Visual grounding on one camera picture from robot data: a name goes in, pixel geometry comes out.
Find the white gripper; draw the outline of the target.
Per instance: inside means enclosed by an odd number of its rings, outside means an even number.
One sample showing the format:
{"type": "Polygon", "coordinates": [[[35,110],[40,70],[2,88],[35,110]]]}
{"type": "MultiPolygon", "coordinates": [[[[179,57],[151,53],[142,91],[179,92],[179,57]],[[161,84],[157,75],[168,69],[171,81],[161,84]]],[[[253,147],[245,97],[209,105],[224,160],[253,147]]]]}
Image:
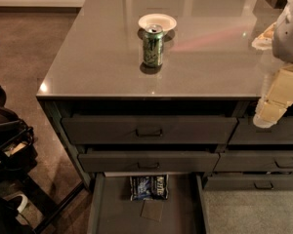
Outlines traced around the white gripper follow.
{"type": "MultiPolygon", "coordinates": [[[[275,22],[265,29],[253,42],[256,50],[266,51],[272,49],[272,39],[275,22]]],[[[282,106],[293,104],[293,64],[281,67],[274,79],[267,95],[268,102],[260,99],[255,109],[253,124],[262,129],[275,125],[286,112],[282,106]]]]}

